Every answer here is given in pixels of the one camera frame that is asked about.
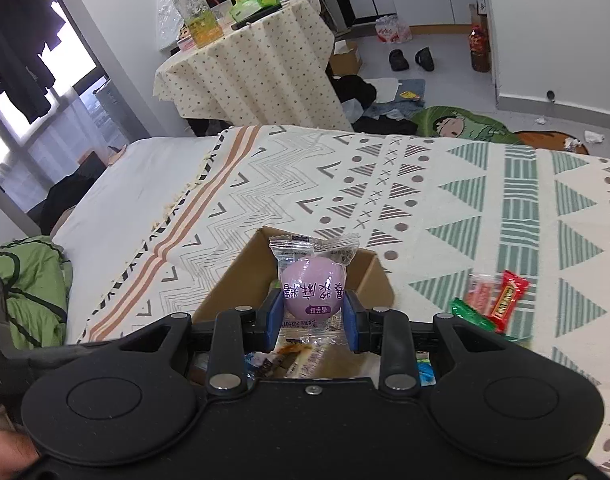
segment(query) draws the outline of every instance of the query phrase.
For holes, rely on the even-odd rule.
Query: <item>pair of slippers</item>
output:
[[[416,53],[415,61],[417,65],[427,72],[434,72],[434,59],[432,58],[432,53],[429,51],[428,46]],[[405,59],[403,51],[400,48],[389,53],[389,65],[394,72],[409,70],[409,61]]]

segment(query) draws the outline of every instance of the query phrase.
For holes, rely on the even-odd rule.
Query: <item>tablecloth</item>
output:
[[[250,126],[224,132],[202,170],[95,307],[83,341],[193,312],[262,225],[358,233],[412,320],[448,310],[470,272],[509,269],[531,286],[508,333],[596,385],[605,423],[589,457],[610,473],[610,160]]]
[[[351,130],[325,74],[334,41],[319,0],[287,0],[259,22],[172,56],[156,72],[154,95],[185,118]]]

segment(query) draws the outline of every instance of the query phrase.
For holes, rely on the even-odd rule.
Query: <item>patterned bedspread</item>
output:
[[[610,473],[610,160],[459,139],[232,128],[81,340],[193,312],[262,225],[325,238],[357,232],[413,320],[447,310],[472,271],[528,278],[509,333],[597,385],[605,423],[591,458]]]

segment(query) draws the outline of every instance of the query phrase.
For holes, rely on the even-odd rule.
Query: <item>bed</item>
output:
[[[610,473],[610,160],[293,126],[139,141],[56,236],[74,265],[67,342],[194,312],[262,225],[358,232],[413,320],[472,271],[530,280],[508,332],[598,387],[590,457]]]

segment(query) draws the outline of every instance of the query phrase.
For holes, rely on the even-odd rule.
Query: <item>metal screw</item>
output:
[[[416,386],[416,379],[407,374],[394,374],[386,378],[385,385],[392,390],[411,390]]]
[[[320,395],[321,393],[323,393],[323,388],[313,384],[313,385],[307,386],[307,388],[305,388],[305,393],[308,395]]]
[[[240,385],[240,377],[234,374],[218,374],[210,379],[210,386],[217,390],[233,390]]]

